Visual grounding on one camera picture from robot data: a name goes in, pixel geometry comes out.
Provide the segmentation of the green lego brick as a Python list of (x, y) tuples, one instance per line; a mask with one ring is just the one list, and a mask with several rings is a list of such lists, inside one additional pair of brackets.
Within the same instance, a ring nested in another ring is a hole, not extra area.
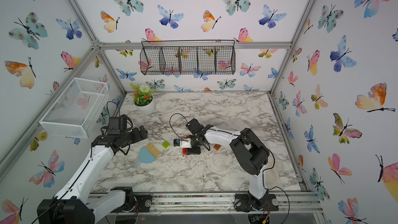
[(170, 146), (170, 143), (167, 142), (167, 141), (165, 141), (165, 142), (162, 143), (162, 147), (163, 147), (164, 149), (167, 149), (169, 146)]

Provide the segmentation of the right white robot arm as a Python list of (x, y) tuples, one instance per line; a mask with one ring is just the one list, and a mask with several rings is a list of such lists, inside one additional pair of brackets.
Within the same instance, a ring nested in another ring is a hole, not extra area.
[(186, 154), (199, 155), (202, 147), (210, 150), (211, 145), (230, 148), (239, 165), (250, 175), (249, 195), (256, 200), (265, 198), (264, 171), (271, 152), (251, 129), (227, 131), (210, 124), (203, 126), (196, 119), (190, 120), (186, 127), (191, 132), (188, 136), (191, 147), (187, 148)]

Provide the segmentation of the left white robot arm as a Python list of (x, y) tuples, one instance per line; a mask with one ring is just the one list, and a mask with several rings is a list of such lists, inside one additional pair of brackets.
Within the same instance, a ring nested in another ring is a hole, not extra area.
[(53, 196), (37, 207), (40, 224), (96, 224), (113, 211), (138, 213), (139, 203), (131, 187), (116, 186), (106, 196), (89, 203), (89, 195), (100, 174), (124, 147), (145, 140), (148, 131), (140, 126), (118, 135), (99, 135), (91, 144), (85, 161)]

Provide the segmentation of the white flower pot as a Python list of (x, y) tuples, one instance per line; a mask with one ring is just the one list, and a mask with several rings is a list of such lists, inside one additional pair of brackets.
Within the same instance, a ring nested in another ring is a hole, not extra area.
[(153, 97), (145, 98), (136, 98), (134, 99), (134, 104), (138, 108), (138, 110), (144, 115), (150, 115), (155, 110), (155, 103)]

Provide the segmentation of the white mesh basket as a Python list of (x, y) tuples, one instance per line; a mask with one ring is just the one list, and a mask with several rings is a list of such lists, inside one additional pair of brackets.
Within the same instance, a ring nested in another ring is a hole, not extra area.
[(50, 135), (87, 139), (108, 100), (106, 82), (75, 77), (40, 119)]

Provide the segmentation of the green artificial plant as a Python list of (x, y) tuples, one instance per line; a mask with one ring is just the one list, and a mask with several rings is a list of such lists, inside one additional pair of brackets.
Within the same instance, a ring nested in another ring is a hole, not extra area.
[(136, 106), (147, 106), (153, 101), (153, 95), (156, 93), (155, 89), (152, 89), (147, 84), (136, 85), (130, 83), (133, 93), (133, 102)]

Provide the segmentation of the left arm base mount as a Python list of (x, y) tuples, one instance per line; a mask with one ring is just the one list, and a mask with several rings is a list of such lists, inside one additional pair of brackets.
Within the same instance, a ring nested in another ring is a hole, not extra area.
[(121, 191), (125, 193), (124, 204), (116, 208), (113, 213), (149, 213), (153, 196), (133, 192), (132, 187), (114, 187), (110, 192)]

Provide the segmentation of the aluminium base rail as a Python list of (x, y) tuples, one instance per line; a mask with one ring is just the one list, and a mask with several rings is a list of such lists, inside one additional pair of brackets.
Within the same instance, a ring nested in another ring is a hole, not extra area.
[(253, 208), (246, 192), (135, 192), (140, 215), (145, 214), (321, 214), (322, 206), (313, 192), (272, 191), (269, 207)]

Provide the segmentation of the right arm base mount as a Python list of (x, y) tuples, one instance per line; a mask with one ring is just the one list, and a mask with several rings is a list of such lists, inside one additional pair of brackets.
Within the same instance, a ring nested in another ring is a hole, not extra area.
[(236, 194), (234, 209), (238, 212), (248, 213), (250, 211), (278, 211), (278, 200), (274, 194), (266, 193), (260, 200), (250, 193)]

